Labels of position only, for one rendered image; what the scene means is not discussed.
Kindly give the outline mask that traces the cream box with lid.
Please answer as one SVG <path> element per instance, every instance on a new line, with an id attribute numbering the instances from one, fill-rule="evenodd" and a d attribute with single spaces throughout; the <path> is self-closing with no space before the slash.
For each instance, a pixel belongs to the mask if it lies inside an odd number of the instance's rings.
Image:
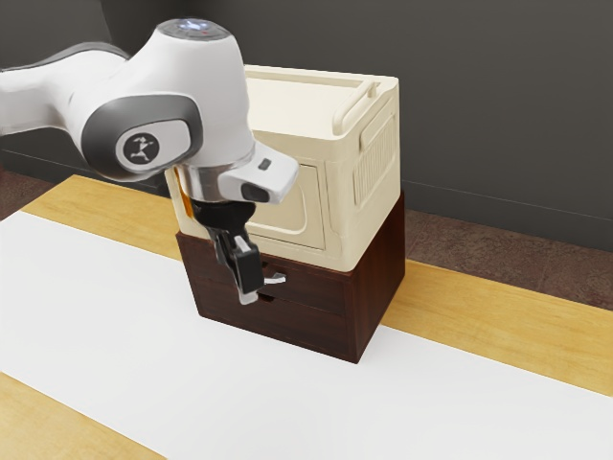
<path id="1" fill-rule="evenodd" d="M 246 225 L 263 256 L 341 272 L 355 268 L 400 198 L 395 77 L 248 65 L 255 138 L 295 158 L 280 204 Z"/>

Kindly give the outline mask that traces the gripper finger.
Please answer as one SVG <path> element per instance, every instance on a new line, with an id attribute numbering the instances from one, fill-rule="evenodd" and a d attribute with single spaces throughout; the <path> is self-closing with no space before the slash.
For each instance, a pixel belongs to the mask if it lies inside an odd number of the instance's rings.
<path id="1" fill-rule="evenodd" d="M 238 299 L 242 305 L 258 300 L 258 290 L 264 285 L 261 255 L 258 247 L 243 236 L 234 236 L 232 260 L 236 269 Z"/>
<path id="2" fill-rule="evenodd" d="M 226 230 L 214 227 L 209 227 L 208 233 L 215 247 L 217 262 L 220 265 L 224 265 L 232 274 L 234 281 L 236 281 L 236 267 L 231 259 L 232 248 L 229 241 L 229 233 Z"/>

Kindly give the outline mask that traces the dark wooden drawer cabinet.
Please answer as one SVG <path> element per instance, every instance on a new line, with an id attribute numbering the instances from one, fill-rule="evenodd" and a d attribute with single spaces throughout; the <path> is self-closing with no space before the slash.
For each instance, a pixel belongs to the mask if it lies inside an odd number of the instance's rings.
<path id="1" fill-rule="evenodd" d="M 353 363 L 362 357 L 404 278 L 404 237 L 400 198 L 353 270 L 265 255 L 265 274 L 281 273 L 286 280 L 264 287 L 256 302 L 243 305 L 213 245 L 176 235 L 201 316 Z"/>

